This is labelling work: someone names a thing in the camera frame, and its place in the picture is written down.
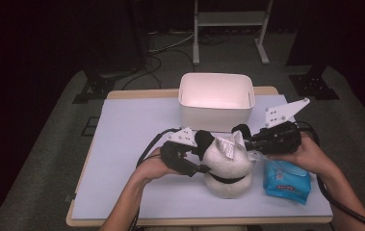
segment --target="gray carpet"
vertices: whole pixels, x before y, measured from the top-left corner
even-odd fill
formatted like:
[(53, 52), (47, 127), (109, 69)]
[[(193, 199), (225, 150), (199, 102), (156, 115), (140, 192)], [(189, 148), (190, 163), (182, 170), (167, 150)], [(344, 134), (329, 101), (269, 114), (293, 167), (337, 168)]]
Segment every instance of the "gray carpet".
[[(289, 74), (304, 73), (308, 68), (286, 67), (294, 34), (266, 34), (265, 48), (269, 65), (262, 65), (255, 49), (255, 34), (220, 37), (228, 39), (219, 45), (200, 46), (200, 65), (197, 72), (223, 72), (248, 75), (255, 86), (274, 86), (288, 101), (301, 99), (295, 92)], [(152, 47), (160, 48), (181, 37), (153, 36)], [(192, 55), (192, 46), (178, 50)], [(178, 88), (180, 78), (194, 67), (186, 55), (166, 52), (156, 55), (161, 67), (155, 75), (163, 89)], [(149, 59), (147, 69), (154, 69), (158, 61)], [(298, 115), (317, 130), (323, 150), (344, 170), (356, 193), (365, 205), (365, 109), (353, 95), (346, 79), (328, 67), (324, 79), (340, 100), (315, 100)], [(133, 77), (117, 81), (120, 90)], [(99, 116), (102, 100), (87, 104), (72, 104), (76, 94), (86, 83), (83, 72), (73, 76), (54, 111), (45, 124), (29, 158), (20, 171), (7, 199), (0, 209), (0, 230), (96, 230), (73, 228), (65, 224), (69, 197), (74, 193), (91, 137), (82, 137), (89, 117)], [(147, 75), (133, 81), (127, 90), (158, 89), (158, 81)], [(264, 224), (263, 230), (331, 230), (328, 224)]]

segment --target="blue package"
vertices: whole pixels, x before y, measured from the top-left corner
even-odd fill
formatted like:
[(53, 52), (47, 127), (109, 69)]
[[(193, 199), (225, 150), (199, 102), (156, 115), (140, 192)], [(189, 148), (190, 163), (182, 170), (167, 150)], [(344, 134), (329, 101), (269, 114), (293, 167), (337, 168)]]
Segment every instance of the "blue package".
[(265, 162), (263, 188), (267, 195), (284, 197), (305, 205), (311, 192), (306, 170), (284, 161)]

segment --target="white plastic bin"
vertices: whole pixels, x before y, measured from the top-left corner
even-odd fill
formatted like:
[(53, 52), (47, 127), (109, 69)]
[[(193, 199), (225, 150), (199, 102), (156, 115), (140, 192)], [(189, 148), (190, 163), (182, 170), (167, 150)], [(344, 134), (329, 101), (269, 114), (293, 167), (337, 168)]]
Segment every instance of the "white plastic bin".
[(251, 79), (240, 74), (185, 74), (178, 99), (182, 126), (209, 132), (230, 132), (248, 123), (255, 104)]

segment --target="white metal stand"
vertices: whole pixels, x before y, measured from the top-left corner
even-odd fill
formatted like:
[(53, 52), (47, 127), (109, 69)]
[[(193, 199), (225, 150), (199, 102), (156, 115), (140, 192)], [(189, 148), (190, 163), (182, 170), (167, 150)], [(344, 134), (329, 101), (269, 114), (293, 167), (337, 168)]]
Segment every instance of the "white metal stand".
[(201, 26), (260, 26), (259, 38), (255, 44), (263, 64), (268, 64), (269, 59), (263, 47), (263, 40), (269, 23), (273, 0), (269, 0), (267, 9), (264, 12), (223, 12), (223, 13), (200, 13), (195, 0), (195, 27), (194, 27), (194, 64), (199, 64), (198, 27)]

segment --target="human arm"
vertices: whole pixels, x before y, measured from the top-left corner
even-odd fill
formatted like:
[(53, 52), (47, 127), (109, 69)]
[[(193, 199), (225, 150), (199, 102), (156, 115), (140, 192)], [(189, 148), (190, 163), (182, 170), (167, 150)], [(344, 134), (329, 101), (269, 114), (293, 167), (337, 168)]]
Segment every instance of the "human arm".
[[(290, 162), (307, 171), (316, 173), (326, 186), (329, 195), (341, 204), (365, 217), (365, 208), (353, 191), (342, 170), (305, 133), (301, 133), (301, 146), (295, 153), (269, 155), (271, 160)], [(365, 224), (331, 204), (333, 224), (337, 230), (364, 231)]]
[(167, 174), (177, 173), (176, 171), (169, 169), (162, 162), (159, 155), (160, 149), (156, 148), (131, 174), (113, 211), (101, 226), (101, 231), (128, 230), (134, 216), (140, 208), (141, 200), (143, 198), (143, 189), (146, 184)]

